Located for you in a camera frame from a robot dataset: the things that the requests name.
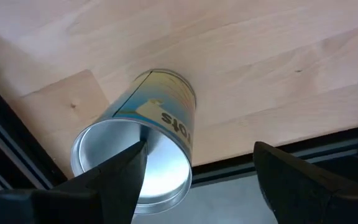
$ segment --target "silver metal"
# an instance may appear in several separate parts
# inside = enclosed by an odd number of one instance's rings
[[[135,209],[137,214],[168,210],[184,199],[191,184],[190,152],[169,134],[136,119],[108,119],[92,124],[76,138],[71,156],[74,174],[80,175],[115,156],[141,138],[147,140],[144,183]]]
[[[135,213],[174,207],[191,185],[195,107],[194,90],[180,74],[166,69],[142,73],[76,138],[71,152],[74,174],[146,140],[147,165]]]

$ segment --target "wooden board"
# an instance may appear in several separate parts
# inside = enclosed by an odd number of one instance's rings
[[[141,72],[197,99],[193,165],[358,126],[356,0],[0,0],[0,93],[72,176],[75,136]]]

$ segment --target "cylindrical can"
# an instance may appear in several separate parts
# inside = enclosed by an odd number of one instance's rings
[[[80,175],[146,139],[147,165],[135,213],[174,207],[191,185],[195,108],[195,93],[181,75],[165,69],[139,75],[78,135],[71,151],[73,173]]]

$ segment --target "wood grain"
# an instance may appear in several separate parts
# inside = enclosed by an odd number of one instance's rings
[[[141,72],[193,85],[194,164],[358,126],[358,0],[0,0],[0,93],[70,146]]]
[[[11,107],[66,173],[70,168],[71,145],[109,103],[89,70],[11,102]]]

